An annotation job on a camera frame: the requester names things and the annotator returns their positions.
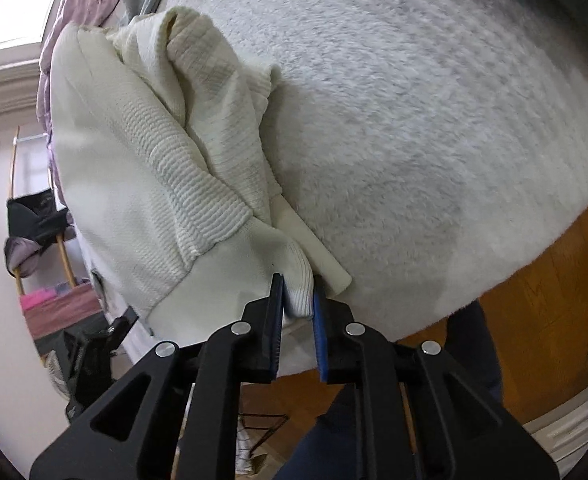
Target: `wall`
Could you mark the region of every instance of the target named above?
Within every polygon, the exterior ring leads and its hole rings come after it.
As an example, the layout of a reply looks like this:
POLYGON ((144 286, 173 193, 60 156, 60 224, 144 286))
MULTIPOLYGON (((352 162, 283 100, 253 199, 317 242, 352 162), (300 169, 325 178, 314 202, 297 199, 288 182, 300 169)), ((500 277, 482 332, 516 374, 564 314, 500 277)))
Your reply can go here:
MULTIPOLYGON (((21 135, 40 132, 28 116, 21 135)), ((36 456, 67 427, 66 402, 50 385, 18 305, 13 278, 5 270, 8 170, 15 128, 0 129, 0 448, 27 476, 36 456)), ((15 194, 47 187, 44 139, 19 145, 15 194)), ((84 272, 78 247, 68 242, 74 272, 84 272)), ((24 280, 26 290, 64 281, 56 247, 44 255, 36 275, 24 280)))

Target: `triangular cutout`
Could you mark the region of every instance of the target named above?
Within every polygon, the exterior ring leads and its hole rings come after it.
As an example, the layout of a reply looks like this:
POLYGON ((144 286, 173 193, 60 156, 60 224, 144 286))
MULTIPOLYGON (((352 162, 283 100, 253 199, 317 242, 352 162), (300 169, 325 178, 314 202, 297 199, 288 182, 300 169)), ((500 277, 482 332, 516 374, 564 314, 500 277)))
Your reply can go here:
POLYGON ((94 431, 124 442, 130 436, 151 377, 141 374, 120 392, 105 409, 94 417, 91 427, 94 431))
POLYGON ((456 420, 465 439, 472 440, 500 427, 500 420, 458 377, 446 374, 444 380, 456 420))

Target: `silver screw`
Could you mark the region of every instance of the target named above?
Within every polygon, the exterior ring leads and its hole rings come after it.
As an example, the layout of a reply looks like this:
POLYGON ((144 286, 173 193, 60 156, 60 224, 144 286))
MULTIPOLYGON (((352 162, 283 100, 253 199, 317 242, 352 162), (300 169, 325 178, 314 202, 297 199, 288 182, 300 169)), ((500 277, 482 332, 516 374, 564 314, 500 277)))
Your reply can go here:
POLYGON ((236 335, 243 335, 250 332, 251 325, 247 321, 237 321, 232 325, 232 333, 236 335))
POLYGON ((421 345, 421 350, 427 355, 438 355, 440 354, 440 345, 436 341, 425 341, 421 345))
POLYGON ((360 323, 350 323, 345 327, 345 331, 349 335, 363 335, 365 334, 365 327, 360 323))
POLYGON ((159 345, 157 345, 154 351, 156 352, 156 355, 158 355, 159 357, 168 357, 172 355, 175 350, 176 346, 174 346, 173 343, 168 343, 166 341, 164 343, 160 343, 159 345))

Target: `dark blue jeans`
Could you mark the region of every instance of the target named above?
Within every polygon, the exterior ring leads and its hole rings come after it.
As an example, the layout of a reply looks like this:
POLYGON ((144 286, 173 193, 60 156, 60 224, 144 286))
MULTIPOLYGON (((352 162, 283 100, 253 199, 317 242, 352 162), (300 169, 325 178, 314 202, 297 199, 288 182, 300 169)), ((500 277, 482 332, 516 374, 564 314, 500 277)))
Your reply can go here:
MULTIPOLYGON (((445 349, 499 402, 503 380, 494 341, 478 301, 448 319, 445 349)), ((356 478, 354 386, 336 396, 325 415, 296 446, 274 480, 352 480, 356 478)))

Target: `bright pink cloth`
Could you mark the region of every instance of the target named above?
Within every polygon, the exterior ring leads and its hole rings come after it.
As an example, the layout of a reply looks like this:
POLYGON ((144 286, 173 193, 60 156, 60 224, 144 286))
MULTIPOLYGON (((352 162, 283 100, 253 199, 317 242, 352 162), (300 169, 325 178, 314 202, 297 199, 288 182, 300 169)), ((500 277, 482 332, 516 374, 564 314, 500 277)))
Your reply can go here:
POLYGON ((21 303, 21 308, 25 312, 43 303, 43 301, 51 300, 52 298, 56 298, 56 290, 53 288, 40 288, 29 294, 19 296, 18 299, 21 303))
POLYGON ((58 36, 63 28, 70 23, 78 25, 101 25, 112 13, 119 0, 61 0, 56 13, 56 21, 48 34, 43 50, 40 53, 40 79, 36 97, 36 117, 39 123, 48 133, 48 150, 50 168, 55 179, 56 187, 61 201, 60 182, 58 171, 52 153, 52 119, 50 117, 50 67, 52 66, 52 53, 58 36))

